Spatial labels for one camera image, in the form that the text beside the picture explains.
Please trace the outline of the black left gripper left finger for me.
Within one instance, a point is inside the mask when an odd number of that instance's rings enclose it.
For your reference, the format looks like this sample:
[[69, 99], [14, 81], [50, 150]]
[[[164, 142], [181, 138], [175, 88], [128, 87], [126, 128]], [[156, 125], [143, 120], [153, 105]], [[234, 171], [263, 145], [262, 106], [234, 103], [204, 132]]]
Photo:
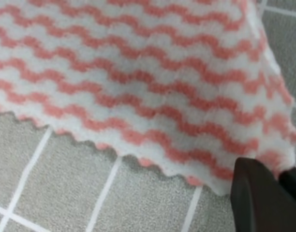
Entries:
[[238, 158], [230, 201], [237, 232], [296, 232], [296, 217], [278, 217], [278, 179], [261, 162]]

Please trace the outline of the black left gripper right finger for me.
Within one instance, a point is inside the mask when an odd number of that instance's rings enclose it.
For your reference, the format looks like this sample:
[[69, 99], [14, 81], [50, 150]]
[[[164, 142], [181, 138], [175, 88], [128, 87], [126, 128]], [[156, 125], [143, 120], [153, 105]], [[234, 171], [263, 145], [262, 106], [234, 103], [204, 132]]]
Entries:
[[278, 217], [296, 217], [296, 167], [282, 172], [278, 182]]

